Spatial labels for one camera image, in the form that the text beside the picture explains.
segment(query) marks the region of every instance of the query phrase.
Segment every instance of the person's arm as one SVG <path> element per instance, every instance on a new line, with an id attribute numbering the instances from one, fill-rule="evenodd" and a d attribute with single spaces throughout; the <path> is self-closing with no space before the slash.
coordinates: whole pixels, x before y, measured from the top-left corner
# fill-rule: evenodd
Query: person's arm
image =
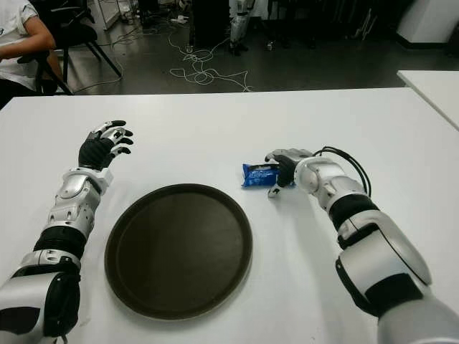
<path id="1" fill-rule="evenodd" d="M 0 61 L 15 57 L 51 50 L 56 47 L 55 40 L 48 28 L 37 17 L 33 16 L 24 23 L 24 28 L 30 35 L 24 41 L 0 47 Z"/>
<path id="2" fill-rule="evenodd" d="M 62 70 L 60 69 L 60 65 L 59 65 L 59 58 L 57 57 L 56 53 L 54 50 L 50 50 L 49 51 L 49 56 L 47 58 L 47 62 L 48 64 L 50 65 L 52 71 L 56 74 L 56 76 L 59 78 L 59 79 L 63 79 L 63 76 L 62 76 Z M 51 79 L 51 77 L 47 74 L 47 73 L 44 73 L 43 74 L 43 79 Z"/>

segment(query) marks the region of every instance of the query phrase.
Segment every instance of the white robotic arm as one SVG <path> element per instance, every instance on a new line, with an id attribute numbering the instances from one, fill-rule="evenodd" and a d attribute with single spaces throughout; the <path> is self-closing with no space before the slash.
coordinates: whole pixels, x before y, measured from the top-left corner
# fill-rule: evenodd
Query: white robotic arm
<path id="1" fill-rule="evenodd" d="M 360 183 L 306 150 L 275 150 L 270 159 L 280 175 L 268 195 L 295 181 L 333 222 L 343 249 L 336 271 L 355 304 L 379 318 L 380 344 L 459 343 L 459 317 L 432 295 L 424 259 Z"/>
<path id="2" fill-rule="evenodd" d="M 53 343 L 75 326 L 80 260 L 100 197 L 112 180 L 107 167 L 117 155 L 130 153 L 120 144 L 133 143 L 125 123 L 106 122 L 89 134 L 78 167 L 63 177 L 33 252 L 0 287 L 1 344 Z"/>

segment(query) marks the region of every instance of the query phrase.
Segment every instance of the blue snack package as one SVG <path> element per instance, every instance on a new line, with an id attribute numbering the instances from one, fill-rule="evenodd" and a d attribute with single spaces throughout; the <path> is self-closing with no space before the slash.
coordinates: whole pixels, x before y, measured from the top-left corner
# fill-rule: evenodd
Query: blue snack package
<path id="1" fill-rule="evenodd" d="M 279 174 L 279 165 L 267 163 L 264 165 L 242 164 L 244 183 L 242 186 L 273 186 Z"/>

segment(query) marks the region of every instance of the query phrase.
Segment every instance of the robot finger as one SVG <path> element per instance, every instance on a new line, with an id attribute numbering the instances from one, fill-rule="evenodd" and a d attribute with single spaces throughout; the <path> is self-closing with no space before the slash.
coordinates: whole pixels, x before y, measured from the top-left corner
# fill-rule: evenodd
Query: robot finger
<path id="1" fill-rule="evenodd" d="M 275 198 L 279 194 L 281 189 L 282 188 L 277 183 L 274 184 L 273 186 L 271 186 L 270 190 L 268 191 L 268 197 L 270 199 Z"/>
<path id="2" fill-rule="evenodd" d="M 132 132 L 122 127 L 111 128 L 102 134 L 102 138 L 108 138 L 113 142 L 113 145 L 125 143 L 132 145 L 133 141 L 125 136 L 132 136 Z"/>
<path id="3" fill-rule="evenodd" d="M 113 148 L 102 162 L 103 167 L 108 167 L 111 164 L 112 160 L 122 153 L 131 154 L 131 151 L 129 150 L 129 148 L 122 146 Z"/>
<path id="4" fill-rule="evenodd" d="M 313 154 L 306 150 L 306 149 L 296 149 L 296 148 L 291 148 L 284 153 L 287 155 L 289 158 L 292 158 L 293 160 L 299 160 L 299 159 L 304 159 L 304 158 L 309 158 L 313 156 Z"/>
<path id="5" fill-rule="evenodd" d="M 115 158 L 116 156 L 119 156 L 121 153 L 125 154 L 131 154 L 131 150 L 127 147 L 119 146 L 115 147 L 114 149 L 111 150 L 110 154 Z"/>
<path id="6" fill-rule="evenodd" d="M 93 131 L 91 131 L 91 133 L 99 133 L 102 135 L 105 131 L 107 131 L 110 128 L 121 127 L 123 125 L 126 125 L 126 122 L 124 120 L 112 120 L 99 125 Z"/>
<path id="7" fill-rule="evenodd" d="M 268 162 L 269 160 L 275 160 L 276 156 L 281 156 L 287 152 L 286 149 L 276 149 L 273 150 L 271 153 L 267 154 L 265 157 L 265 161 Z"/>

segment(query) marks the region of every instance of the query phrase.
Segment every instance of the white shirt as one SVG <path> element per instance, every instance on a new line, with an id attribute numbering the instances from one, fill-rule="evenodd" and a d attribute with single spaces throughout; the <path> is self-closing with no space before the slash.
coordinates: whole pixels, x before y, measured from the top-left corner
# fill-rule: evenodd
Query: white shirt
<path id="1" fill-rule="evenodd" d="M 38 13 L 27 0 L 0 0 L 0 47 L 26 39 L 28 34 L 24 23 L 33 16 Z M 35 91 L 37 63 L 19 64 L 17 60 L 3 59 L 0 62 L 0 79 L 17 82 Z"/>

